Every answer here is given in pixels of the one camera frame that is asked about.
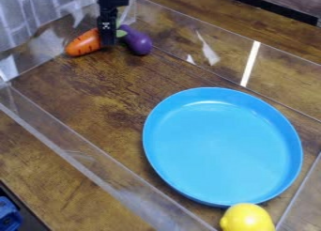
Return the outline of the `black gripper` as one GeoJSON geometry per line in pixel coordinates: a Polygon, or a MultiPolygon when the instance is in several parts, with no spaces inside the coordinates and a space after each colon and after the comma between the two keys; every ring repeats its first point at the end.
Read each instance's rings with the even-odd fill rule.
{"type": "Polygon", "coordinates": [[[98,0],[98,3],[104,9],[97,19],[97,27],[102,46],[108,47],[114,45],[117,40],[117,8],[126,6],[130,0],[98,0]]]}

